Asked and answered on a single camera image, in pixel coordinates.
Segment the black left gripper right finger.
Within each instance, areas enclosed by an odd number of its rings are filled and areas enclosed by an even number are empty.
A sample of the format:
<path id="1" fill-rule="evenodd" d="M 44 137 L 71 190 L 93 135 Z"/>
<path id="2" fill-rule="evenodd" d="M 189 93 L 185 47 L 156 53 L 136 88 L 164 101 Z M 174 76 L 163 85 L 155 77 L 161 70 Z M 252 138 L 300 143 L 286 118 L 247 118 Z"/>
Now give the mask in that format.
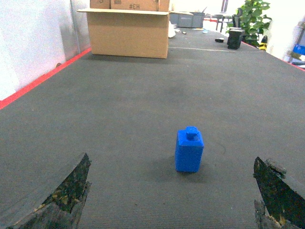
<path id="1" fill-rule="evenodd" d="M 286 174 L 286 169 L 271 159 L 254 161 L 262 200 L 254 201 L 259 229 L 303 229 L 305 227 L 305 186 Z"/>

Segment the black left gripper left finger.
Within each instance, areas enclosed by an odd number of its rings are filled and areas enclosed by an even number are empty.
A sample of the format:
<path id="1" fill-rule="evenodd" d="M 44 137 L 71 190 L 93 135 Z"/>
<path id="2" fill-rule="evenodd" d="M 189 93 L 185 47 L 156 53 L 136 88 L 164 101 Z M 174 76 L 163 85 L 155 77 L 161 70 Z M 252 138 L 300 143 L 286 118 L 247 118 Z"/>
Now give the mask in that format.
<path id="1" fill-rule="evenodd" d="M 91 184 L 91 161 L 82 153 L 47 180 L 41 188 L 0 215 L 2 229 L 76 229 Z"/>

